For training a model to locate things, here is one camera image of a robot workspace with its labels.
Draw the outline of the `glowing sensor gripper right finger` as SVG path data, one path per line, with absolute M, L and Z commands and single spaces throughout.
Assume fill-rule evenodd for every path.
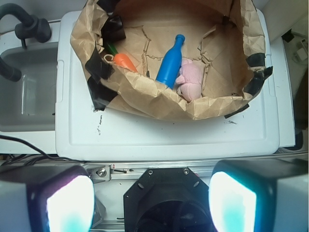
M 223 159 L 209 184 L 219 232 L 307 232 L 309 163 L 303 159 Z

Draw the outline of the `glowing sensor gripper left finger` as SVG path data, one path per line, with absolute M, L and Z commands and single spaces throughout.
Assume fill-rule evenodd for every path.
M 88 232 L 94 184 L 80 165 L 1 166 L 2 232 Z

